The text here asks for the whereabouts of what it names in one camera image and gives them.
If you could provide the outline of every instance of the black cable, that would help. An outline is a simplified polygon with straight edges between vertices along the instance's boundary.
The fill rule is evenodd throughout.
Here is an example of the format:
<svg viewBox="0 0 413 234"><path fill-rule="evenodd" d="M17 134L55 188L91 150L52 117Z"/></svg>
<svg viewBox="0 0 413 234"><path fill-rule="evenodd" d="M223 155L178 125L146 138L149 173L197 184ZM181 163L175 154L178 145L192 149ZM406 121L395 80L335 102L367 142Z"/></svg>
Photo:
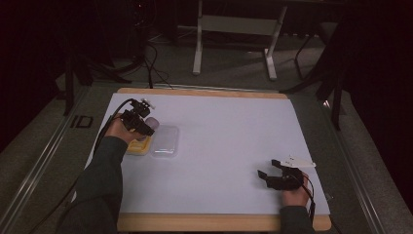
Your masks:
<svg viewBox="0 0 413 234"><path fill-rule="evenodd" d="M61 200L57 203L57 205L55 205L52 210L50 212L48 212L48 214L46 214L46 216L40 220L31 230L28 234L32 234L34 233L40 225L42 225L56 210L57 208L63 203L63 201L66 199L67 196L69 196L70 192L73 190L73 188L75 187L76 181L78 178L75 179L75 181L73 182L73 184L70 186L69 190L67 190L67 192L64 194L64 196L61 198Z"/></svg>
<svg viewBox="0 0 413 234"><path fill-rule="evenodd" d="M338 228L337 223L333 220L333 218L330 216L330 220L331 220L331 224L333 224L334 228L337 230L337 232L339 234L343 234L343 232L341 232L340 228Z"/></svg>
<svg viewBox="0 0 413 234"><path fill-rule="evenodd" d="M106 133L107 129L110 126L110 123L118 118L116 117L116 114L119 112L119 110L121 110L122 107L124 107L124 105L126 103L128 103L129 101L132 101L133 98L129 98L127 100L125 100L124 102L122 102L121 105L119 105L119 107L113 112L113 114L111 116L109 116L109 119L106 121L105 125L103 126L103 128L100 130L99 134L97 135L97 140L96 143L94 144L94 154L96 152L96 150L98 149L101 140L103 139L104 134ZM40 220L29 232L28 234L32 234L34 233L40 225L42 225L56 210L57 208L63 203L63 201L66 199L66 197L70 194L70 192L73 190L73 188L76 185L76 181L78 180L79 177L77 177L75 179L75 181L72 183L72 185L70 186L70 188L68 189L68 191L64 194L64 196L60 199L60 201L57 203L57 205L55 205L51 211L48 212L48 214L46 214L46 216Z"/></svg>
<svg viewBox="0 0 413 234"><path fill-rule="evenodd" d="M159 76L159 78L161 78L162 82L166 83L171 89L173 89L173 87L170 85L170 83L167 82L167 79L169 78L169 75L168 75L165 71L160 71L160 70L158 70L158 69L155 68L155 61L156 61L156 59L157 59L157 57L158 57L158 50L157 50L153 45L151 45L150 43L148 43L148 46L149 46L150 48L152 48L152 50L154 50L154 52L155 52L155 57L153 58L152 61L150 61L149 58L145 58L146 66L149 67L149 68L148 68L148 72L149 72L150 77L148 77L148 78L150 79L151 83L153 84L154 82L152 81L152 70L154 70L154 71L157 73L157 75ZM167 74L167 78L164 79L164 78L162 77L162 75L159 74L159 72L163 72L163 73Z"/></svg>
<svg viewBox="0 0 413 234"><path fill-rule="evenodd" d="M294 176L294 175L290 175L290 176L295 178L298 182L301 183L301 181L296 176ZM310 205L310 208L309 208L309 217L310 217L310 221L313 222L315 211L316 211L316 203L314 202L314 186L313 186L313 183L310 181L310 179L307 176L303 175L303 177L305 177L310 182L310 184L312 186L312 192L313 193L310 192L310 190L304 184L301 184L301 187L304 189L304 191L306 191L307 195L309 195L309 198L311 200L311 205Z"/></svg>

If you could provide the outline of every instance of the person's arm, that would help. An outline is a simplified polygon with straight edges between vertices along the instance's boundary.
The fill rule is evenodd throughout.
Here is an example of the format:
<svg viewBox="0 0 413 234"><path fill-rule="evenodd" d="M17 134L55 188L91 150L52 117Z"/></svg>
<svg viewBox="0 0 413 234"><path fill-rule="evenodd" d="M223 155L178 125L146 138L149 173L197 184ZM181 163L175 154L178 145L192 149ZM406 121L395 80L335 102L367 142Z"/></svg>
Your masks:
<svg viewBox="0 0 413 234"><path fill-rule="evenodd" d="M307 187L307 175L304 174L304 185ZM315 230L306 209L309 195L300 187L293 191L282 192L284 207L280 210L281 234L314 234Z"/></svg>
<svg viewBox="0 0 413 234"><path fill-rule="evenodd" d="M79 176L76 198L60 217L57 233L117 233L122 202L121 163L129 142L142 138L112 121L88 167Z"/></svg>

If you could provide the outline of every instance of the yellow sponge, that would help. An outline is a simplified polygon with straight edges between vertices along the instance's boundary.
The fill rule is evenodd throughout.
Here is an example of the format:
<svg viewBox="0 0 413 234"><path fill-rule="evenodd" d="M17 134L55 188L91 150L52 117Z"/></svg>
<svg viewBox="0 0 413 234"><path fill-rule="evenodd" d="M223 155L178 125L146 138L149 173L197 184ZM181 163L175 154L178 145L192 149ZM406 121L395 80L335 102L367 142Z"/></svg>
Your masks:
<svg viewBox="0 0 413 234"><path fill-rule="evenodd" d="M128 146L127 149L127 154L132 154L132 155L146 155L149 151L149 148L151 146L152 142L152 137L147 136L145 140L143 141L138 141L134 139L131 141L131 143Z"/></svg>

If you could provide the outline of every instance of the white paper sheet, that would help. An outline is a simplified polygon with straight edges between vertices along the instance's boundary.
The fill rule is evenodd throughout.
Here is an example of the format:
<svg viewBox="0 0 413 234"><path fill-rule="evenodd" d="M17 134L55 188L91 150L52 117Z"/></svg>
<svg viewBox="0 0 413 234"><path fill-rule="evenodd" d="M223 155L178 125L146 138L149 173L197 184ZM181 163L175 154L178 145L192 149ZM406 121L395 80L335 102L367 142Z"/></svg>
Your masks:
<svg viewBox="0 0 413 234"><path fill-rule="evenodd" d="M176 126L179 145L170 159L124 157L121 213L276 215L281 192L257 170L280 176L272 159L312 161L289 99L114 94L103 123L128 98L149 99L156 106L149 116ZM315 187L316 215L328 215L316 169L303 171Z"/></svg>

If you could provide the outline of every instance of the clear plastic box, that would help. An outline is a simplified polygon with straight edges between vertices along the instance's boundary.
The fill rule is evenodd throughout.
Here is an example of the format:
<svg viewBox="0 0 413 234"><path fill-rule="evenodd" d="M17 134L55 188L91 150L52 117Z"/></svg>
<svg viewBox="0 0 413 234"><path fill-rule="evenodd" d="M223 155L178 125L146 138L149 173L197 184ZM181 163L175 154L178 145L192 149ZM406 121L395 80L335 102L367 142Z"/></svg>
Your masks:
<svg viewBox="0 0 413 234"><path fill-rule="evenodd" d="M150 154L153 157L172 158L176 156L179 130L175 126L161 125L152 135Z"/></svg>

